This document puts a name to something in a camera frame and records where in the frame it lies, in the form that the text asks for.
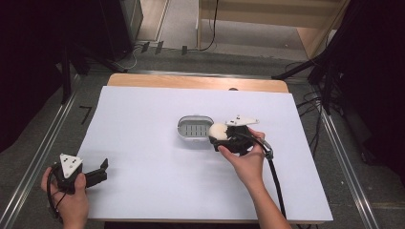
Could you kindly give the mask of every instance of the person's right hand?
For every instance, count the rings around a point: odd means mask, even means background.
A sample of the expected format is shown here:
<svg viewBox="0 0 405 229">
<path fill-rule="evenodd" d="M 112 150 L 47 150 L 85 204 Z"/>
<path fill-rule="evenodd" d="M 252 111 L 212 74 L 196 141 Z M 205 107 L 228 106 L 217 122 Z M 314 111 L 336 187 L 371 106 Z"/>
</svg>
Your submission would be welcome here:
<svg viewBox="0 0 405 229">
<path fill-rule="evenodd" d="M 264 133 L 253 131 L 250 128 L 249 131 L 254 137 L 265 139 Z M 247 188 L 263 184 L 265 154 L 259 144 L 254 143 L 252 150 L 244 156 L 232 154 L 225 146 L 219 146 L 218 150 L 233 165 L 239 179 Z"/>
</svg>

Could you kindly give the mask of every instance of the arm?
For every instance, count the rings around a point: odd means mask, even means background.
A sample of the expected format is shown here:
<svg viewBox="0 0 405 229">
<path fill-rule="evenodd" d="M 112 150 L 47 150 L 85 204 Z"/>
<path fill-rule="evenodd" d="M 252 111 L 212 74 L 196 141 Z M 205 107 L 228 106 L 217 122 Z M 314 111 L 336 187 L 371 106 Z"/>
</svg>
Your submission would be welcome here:
<svg viewBox="0 0 405 229">
<path fill-rule="evenodd" d="M 253 136 L 265 138 L 265 134 L 251 130 Z M 223 156 L 233 165 L 236 174 L 249 192 L 256 209 L 257 218 L 262 229 L 291 228 L 263 183 L 263 149 L 255 144 L 244 156 L 235 156 L 224 146 L 218 147 Z"/>
</svg>

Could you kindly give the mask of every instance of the person's left hand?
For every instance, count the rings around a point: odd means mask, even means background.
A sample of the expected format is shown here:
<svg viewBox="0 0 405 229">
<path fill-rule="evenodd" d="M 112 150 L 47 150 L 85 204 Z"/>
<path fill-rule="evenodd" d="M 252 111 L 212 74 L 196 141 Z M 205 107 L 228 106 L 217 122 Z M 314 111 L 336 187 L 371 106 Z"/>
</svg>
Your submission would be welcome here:
<svg viewBox="0 0 405 229">
<path fill-rule="evenodd" d="M 51 168 L 48 168 L 42 176 L 41 188 L 45 192 L 47 192 L 47 180 L 50 171 Z M 52 182 L 51 195 L 53 196 L 53 204 L 56 205 L 60 201 L 57 210 L 63 218 L 64 228 L 84 228 L 89 214 L 89 201 L 85 189 L 86 177 L 84 174 L 79 174 L 75 180 L 75 193 L 66 195 L 64 198 L 64 193 L 59 192 L 57 186 Z"/>
</svg>

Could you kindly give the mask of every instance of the white tabletop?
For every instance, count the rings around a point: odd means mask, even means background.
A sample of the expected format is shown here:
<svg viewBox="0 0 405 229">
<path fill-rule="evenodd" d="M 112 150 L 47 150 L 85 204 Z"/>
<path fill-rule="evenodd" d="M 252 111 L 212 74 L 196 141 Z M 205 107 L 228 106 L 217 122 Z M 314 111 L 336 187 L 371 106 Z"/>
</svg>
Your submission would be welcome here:
<svg viewBox="0 0 405 229">
<path fill-rule="evenodd" d="M 258 118 L 274 150 L 289 222 L 332 220 L 291 94 L 104 87 L 78 156 L 84 172 L 109 159 L 108 179 L 88 189 L 90 219 L 251 222 L 253 203 L 232 166 L 209 142 L 177 133 L 185 115 L 222 122 Z M 268 191 L 278 204 L 268 166 Z"/>
</svg>

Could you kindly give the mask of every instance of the metal frame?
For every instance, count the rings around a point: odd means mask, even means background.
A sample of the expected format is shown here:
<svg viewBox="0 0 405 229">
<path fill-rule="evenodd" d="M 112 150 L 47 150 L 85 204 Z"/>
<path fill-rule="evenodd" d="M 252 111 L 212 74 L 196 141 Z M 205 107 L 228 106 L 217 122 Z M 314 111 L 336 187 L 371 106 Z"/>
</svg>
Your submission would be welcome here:
<svg viewBox="0 0 405 229">
<path fill-rule="evenodd" d="M 312 90 L 314 92 L 319 91 L 314 86 L 312 86 Z M 346 153 L 343 143 L 340 140 L 339 134 L 334 127 L 332 117 L 331 115 L 328 115 L 324 109 L 322 109 L 321 115 L 325 125 L 325 129 L 327 130 L 328 136 L 330 138 L 330 143 L 333 147 L 334 152 L 336 153 L 340 168 L 342 169 L 343 175 L 345 176 L 349 189 L 351 190 L 354 203 L 357 207 L 361 219 L 363 220 L 363 224 L 367 229 L 378 229 L 379 225 L 374 216 L 372 206 L 370 205 L 366 193 L 364 192 L 357 178 L 357 175 L 349 160 L 348 154 Z"/>
<path fill-rule="evenodd" d="M 80 76 L 77 74 L 74 79 L 73 88 L 76 89 L 79 84 Z M 0 228 L 12 228 L 21 208 L 23 207 L 24 202 L 28 197 L 28 194 L 30 193 L 31 188 L 33 187 L 33 183 L 44 165 L 53 143 L 59 134 L 60 128 L 62 127 L 66 116 L 72 108 L 75 101 L 75 95 L 76 90 L 73 90 L 72 95 L 69 97 L 66 103 L 60 106 L 50 128 L 48 129 L 48 132 L 39 145 L 30 166 L 28 167 L 17 188 L 14 190 L 9 205 L 7 206 L 2 218 L 0 218 Z"/>
<path fill-rule="evenodd" d="M 267 79 L 265 76 L 259 75 L 246 75 L 239 74 L 214 74 L 214 73 L 180 73 L 180 72 L 157 72 L 157 71 L 137 71 L 135 73 L 143 74 L 169 74 L 169 75 L 188 75 L 188 76 L 207 76 L 207 77 L 232 77 L 232 78 L 250 78 L 250 79 Z M 68 115 L 76 96 L 76 89 L 81 83 L 80 76 L 77 74 L 74 80 L 74 90 L 72 96 L 68 99 L 66 104 L 61 105 L 58 113 L 56 114 L 51 127 L 46 133 L 42 143 L 40 144 L 38 150 L 32 162 L 27 169 L 27 172 L 21 179 L 17 188 L 15 189 L 9 205 L 4 212 L 2 218 L 0 218 L 0 228 L 12 228 L 25 200 L 27 199 L 28 194 L 37 178 L 45 159 L 47 158 L 49 151 L 51 150 L 53 143 L 60 131 L 61 126 L 63 125 L 66 116 Z M 363 188 L 355 174 L 355 171 L 350 163 L 350 160 L 347 156 L 346 150 L 343 146 L 342 141 L 334 127 L 332 118 L 330 115 L 327 115 L 324 110 L 322 110 L 322 119 L 327 130 L 327 133 L 330 137 L 330 142 L 332 144 L 333 150 L 336 153 L 336 157 L 339 161 L 340 167 L 342 168 L 343 174 L 348 182 L 348 186 L 352 192 L 353 200 L 357 206 L 360 217 L 363 220 L 365 228 L 367 229 L 378 229 L 378 223 L 373 214 L 372 206 L 370 205 Z"/>
</svg>

